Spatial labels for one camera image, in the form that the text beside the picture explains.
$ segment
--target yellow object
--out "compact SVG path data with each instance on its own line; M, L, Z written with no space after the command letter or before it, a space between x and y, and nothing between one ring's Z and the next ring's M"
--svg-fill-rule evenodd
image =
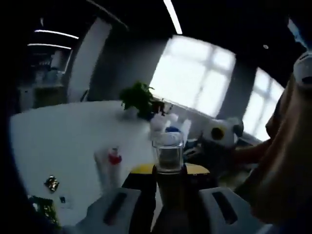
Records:
M193 174L207 174L210 173L209 170L206 168L195 165L195 164L190 164L190 163L185 163L186 168L187 168L187 174L193 175ZM136 167L134 167L130 173L133 174L151 174L153 172L153 163L145 163L145 164L140 164Z

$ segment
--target ceiling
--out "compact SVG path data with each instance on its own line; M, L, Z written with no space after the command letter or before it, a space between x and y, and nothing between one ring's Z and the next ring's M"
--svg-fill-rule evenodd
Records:
M126 28L126 25L130 31L144 36L170 37L176 33L162 0L93 0L97 6L87 1L57 2L53 6L46 6L42 13L43 26L38 20L37 29L63 32L81 38L96 16L100 16L116 27ZM227 48L247 62L261 67L285 86L294 61L304 51L287 28L286 16L290 14L293 19L298 16L288 10L278 10L272 1L268 2L270 5L264 8L260 4L263 1L172 0L184 36ZM30 38L30 43L68 47L74 47L78 41L47 33L34 33ZM49 49L31 48L32 53L35 50Z

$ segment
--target red cap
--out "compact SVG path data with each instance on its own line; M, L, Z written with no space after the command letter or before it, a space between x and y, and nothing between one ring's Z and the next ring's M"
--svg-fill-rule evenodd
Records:
M109 162L110 162L111 164L113 164L113 165L119 164L119 163L121 163L121 161L122 161L120 155L119 155L119 156L116 156L116 155L111 155L111 154L108 155L108 160L109 160Z

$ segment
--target white pillar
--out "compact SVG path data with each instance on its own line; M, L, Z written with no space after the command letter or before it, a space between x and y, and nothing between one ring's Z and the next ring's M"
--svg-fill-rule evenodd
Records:
M86 34L74 58L75 61L67 90L68 102L78 102L83 93L89 89L93 70L111 28L110 24L97 18Z

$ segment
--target glass cup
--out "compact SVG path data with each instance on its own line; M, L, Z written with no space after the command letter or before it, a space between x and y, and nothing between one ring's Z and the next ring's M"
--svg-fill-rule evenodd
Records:
M153 141L153 154L158 173L176 174L183 166L183 135L160 133Z

